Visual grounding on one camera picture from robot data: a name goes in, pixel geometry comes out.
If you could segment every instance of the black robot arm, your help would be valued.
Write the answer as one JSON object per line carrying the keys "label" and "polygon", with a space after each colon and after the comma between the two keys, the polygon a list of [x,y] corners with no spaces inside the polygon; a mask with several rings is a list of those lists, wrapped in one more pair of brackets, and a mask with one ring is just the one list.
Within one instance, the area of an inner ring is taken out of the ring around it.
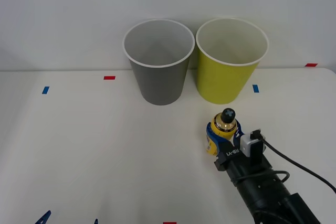
{"label": "black robot arm", "polygon": [[[291,195],[284,186],[289,173],[272,169],[263,155],[265,146],[260,141],[260,130],[247,137],[237,139],[235,146],[229,141],[220,142],[215,165],[219,171],[227,171],[255,223],[320,223],[300,195]],[[278,174],[285,174],[285,178],[280,179]]]}

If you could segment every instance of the white table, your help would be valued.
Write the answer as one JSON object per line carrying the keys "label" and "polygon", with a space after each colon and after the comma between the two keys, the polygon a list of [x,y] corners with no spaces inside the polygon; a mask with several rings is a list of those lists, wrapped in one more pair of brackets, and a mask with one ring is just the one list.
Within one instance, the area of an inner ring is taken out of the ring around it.
{"label": "white table", "polygon": [[[175,103],[155,106],[132,71],[1,72],[0,223],[34,224],[47,210],[48,224],[253,223],[205,152],[206,125],[227,106],[203,100],[193,75]],[[228,106],[243,131],[261,128],[274,147],[336,184],[335,105],[330,70],[257,69]],[[334,223],[329,187],[265,155],[291,173],[291,193]]]}

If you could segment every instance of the black cable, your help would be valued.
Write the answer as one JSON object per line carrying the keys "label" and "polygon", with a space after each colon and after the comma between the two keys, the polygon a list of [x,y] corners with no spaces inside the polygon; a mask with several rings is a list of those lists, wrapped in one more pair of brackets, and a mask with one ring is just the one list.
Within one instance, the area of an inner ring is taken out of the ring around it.
{"label": "black cable", "polygon": [[266,210],[256,210],[252,215],[254,216],[255,214],[263,214],[263,215],[268,215],[271,216],[273,218],[276,218],[278,220],[281,220],[283,223],[285,224],[293,224],[293,222],[287,220],[286,218],[274,213],[274,212],[270,212],[270,211],[266,211]]}
{"label": "black cable", "polygon": [[279,152],[277,149],[275,149],[272,145],[270,145],[263,137],[260,138],[260,140],[268,147],[270,148],[272,151],[274,151],[276,154],[278,154],[280,157],[284,158],[285,160],[287,160],[288,162],[292,163],[293,165],[299,167],[300,169],[304,170],[305,172],[309,173],[310,175],[318,178],[319,180],[321,180],[322,182],[324,182],[325,184],[327,184],[336,194],[336,188],[329,182],[327,181],[325,178],[322,178],[320,175],[314,173],[313,171],[311,171],[310,169],[304,167],[303,165],[300,165],[299,163],[295,162],[294,160],[290,159],[289,157],[287,157],[286,155],[284,155],[283,153]]}
{"label": "black cable", "polygon": [[274,175],[274,174],[286,174],[286,176],[281,180],[281,182],[285,182],[286,180],[289,179],[289,176],[290,176],[289,172],[285,170],[269,170],[269,171],[262,172],[262,173],[254,173],[254,174],[234,178],[234,179],[231,179],[231,182],[238,183],[238,182],[241,182],[242,180],[246,180],[249,178],[265,177],[265,176]]}

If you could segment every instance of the blue tape marker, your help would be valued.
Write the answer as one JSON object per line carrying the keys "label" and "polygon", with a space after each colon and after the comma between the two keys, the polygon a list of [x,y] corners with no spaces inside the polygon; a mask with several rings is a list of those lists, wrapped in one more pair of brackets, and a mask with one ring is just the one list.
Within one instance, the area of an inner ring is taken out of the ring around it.
{"label": "blue tape marker", "polygon": [[42,94],[47,94],[48,93],[48,90],[49,90],[49,87],[44,87],[43,91],[42,91]]}
{"label": "blue tape marker", "polygon": [[255,93],[259,93],[258,85],[253,84],[252,86],[253,86],[253,91],[254,91]]}

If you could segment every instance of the yellow bottle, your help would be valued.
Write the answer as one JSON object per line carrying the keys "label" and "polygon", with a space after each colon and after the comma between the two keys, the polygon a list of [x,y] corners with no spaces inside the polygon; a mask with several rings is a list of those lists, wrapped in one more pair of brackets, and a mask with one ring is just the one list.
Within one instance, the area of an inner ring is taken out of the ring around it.
{"label": "yellow bottle", "polygon": [[[226,108],[217,114],[211,121],[211,130],[217,136],[230,140],[237,130],[236,113],[233,109]],[[211,155],[217,155],[216,144],[207,136],[208,146],[206,151]]]}

